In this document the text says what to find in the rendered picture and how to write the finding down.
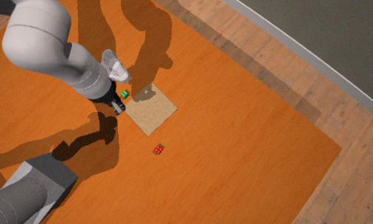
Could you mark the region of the tan square mat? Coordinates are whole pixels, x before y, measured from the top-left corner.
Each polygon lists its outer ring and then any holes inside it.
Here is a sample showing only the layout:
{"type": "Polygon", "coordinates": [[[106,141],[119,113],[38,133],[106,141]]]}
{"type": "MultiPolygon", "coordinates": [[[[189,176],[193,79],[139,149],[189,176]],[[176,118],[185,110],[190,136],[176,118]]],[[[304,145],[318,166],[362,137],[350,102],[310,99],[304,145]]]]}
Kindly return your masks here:
{"type": "Polygon", "coordinates": [[[126,105],[127,115],[150,136],[178,108],[151,82],[126,105]]]}

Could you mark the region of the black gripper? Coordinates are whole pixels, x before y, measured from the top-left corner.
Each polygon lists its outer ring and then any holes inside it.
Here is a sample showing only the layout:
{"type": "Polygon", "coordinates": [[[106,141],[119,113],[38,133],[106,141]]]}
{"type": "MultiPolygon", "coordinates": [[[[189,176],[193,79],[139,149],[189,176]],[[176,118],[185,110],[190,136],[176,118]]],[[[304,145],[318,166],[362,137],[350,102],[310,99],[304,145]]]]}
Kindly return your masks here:
{"type": "Polygon", "coordinates": [[[125,111],[125,105],[122,103],[118,94],[116,93],[116,82],[112,81],[109,91],[98,99],[89,99],[95,103],[104,103],[110,107],[114,107],[114,113],[118,116],[120,113],[125,111]]]}

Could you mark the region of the red die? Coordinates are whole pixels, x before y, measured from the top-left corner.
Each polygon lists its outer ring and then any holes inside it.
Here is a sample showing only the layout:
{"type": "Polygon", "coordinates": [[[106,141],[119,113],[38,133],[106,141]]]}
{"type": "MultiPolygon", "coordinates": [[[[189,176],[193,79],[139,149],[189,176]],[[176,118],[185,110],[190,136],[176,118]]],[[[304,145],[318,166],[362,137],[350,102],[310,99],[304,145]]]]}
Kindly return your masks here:
{"type": "Polygon", "coordinates": [[[162,148],[159,147],[159,146],[157,146],[157,147],[155,148],[155,152],[157,152],[158,154],[160,154],[160,153],[162,152],[162,148]]]}

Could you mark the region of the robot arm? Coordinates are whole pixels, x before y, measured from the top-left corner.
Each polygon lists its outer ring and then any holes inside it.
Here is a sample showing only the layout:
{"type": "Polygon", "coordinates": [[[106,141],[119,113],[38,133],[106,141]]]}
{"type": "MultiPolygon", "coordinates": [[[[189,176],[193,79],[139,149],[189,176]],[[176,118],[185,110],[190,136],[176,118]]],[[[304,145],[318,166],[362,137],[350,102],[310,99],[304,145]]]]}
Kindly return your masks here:
{"type": "MultiPolygon", "coordinates": [[[[57,0],[0,0],[0,15],[10,16],[1,46],[17,67],[61,79],[88,99],[104,96],[112,81],[131,79],[112,50],[99,63],[82,45],[67,42],[71,17],[57,0]]],[[[24,224],[46,200],[47,189],[34,178],[1,189],[0,224],[24,224]]]]}

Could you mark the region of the green die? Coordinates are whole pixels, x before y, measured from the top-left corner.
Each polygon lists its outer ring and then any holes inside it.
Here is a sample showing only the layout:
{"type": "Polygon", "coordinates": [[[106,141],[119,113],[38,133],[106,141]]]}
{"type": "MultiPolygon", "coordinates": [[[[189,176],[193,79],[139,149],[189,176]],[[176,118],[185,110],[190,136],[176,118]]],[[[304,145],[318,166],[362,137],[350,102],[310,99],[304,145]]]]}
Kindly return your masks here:
{"type": "Polygon", "coordinates": [[[129,97],[129,94],[124,90],[120,93],[125,99],[129,97]]]}

